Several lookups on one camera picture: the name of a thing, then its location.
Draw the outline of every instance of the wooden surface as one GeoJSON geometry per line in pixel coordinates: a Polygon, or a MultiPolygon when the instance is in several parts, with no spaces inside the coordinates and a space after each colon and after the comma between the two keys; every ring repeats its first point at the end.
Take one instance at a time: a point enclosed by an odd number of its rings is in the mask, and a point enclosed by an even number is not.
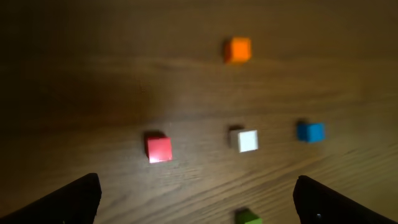
{"type": "Polygon", "coordinates": [[[298,223],[305,174],[398,220],[395,0],[0,3],[0,216],[89,173],[95,223],[298,223]],[[253,58],[223,65],[225,38],[253,58]],[[300,118],[327,140],[298,142],[300,118]],[[239,154],[227,129],[259,131],[239,154]],[[174,160],[149,164],[142,133],[174,160]]]}

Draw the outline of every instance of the red cube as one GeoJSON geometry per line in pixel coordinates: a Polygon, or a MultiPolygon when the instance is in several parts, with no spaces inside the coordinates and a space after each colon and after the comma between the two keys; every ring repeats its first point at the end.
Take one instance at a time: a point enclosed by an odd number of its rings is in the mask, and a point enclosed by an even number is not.
{"type": "Polygon", "coordinates": [[[147,138],[147,147],[150,163],[170,161],[173,159],[172,142],[168,137],[147,138]]]}

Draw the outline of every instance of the white cube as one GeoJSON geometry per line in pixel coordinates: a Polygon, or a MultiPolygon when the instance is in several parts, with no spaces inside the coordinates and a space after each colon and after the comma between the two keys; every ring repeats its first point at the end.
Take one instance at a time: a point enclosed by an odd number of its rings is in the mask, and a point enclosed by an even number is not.
{"type": "Polygon", "coordinates": [[[230,132],[231,145],[239,152],[258,149],[257,130],[234,130],[230,132]]]}

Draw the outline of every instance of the small colored block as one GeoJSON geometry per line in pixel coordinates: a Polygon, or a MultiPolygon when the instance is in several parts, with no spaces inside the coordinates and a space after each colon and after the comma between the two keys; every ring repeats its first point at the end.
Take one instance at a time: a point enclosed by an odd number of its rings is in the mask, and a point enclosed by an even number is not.
{"type": "Polygon", "coordinates": [[[299,124],[297,137],[308,143],[320,142],[325,139],[325,125],[323,123],[299,124]]]}
{"type": "Polygon", "coordinates": [[[249,209],[235,214],[235,224],[262,224],[262,219],[249,209]]]}
{"type": "Polygon", "coordinates": [[[147,153],[150,163],[172,160],[171,139],[168,137],[147,138],[147,153]]]}
{"type": "Polygon", "coordinates": [[[225,46],[226,63],[244,63],[251,58],[251,40],[234,37],[225,46]]]}
{"type": "Polygon", "coordinates": [[[230,132],[231,145],[239,152],[258,149],[257,130],[234,130],[230,132]]]}

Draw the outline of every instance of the orange cube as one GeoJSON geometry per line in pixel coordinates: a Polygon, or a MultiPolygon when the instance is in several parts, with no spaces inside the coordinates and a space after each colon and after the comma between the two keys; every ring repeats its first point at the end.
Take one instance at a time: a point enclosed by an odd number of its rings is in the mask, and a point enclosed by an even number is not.
{"type": "Polygon", "coordinates": [[[226,63],[244,63],[251,58],[251,40],[234,37],[225,46],[226,63]]]}

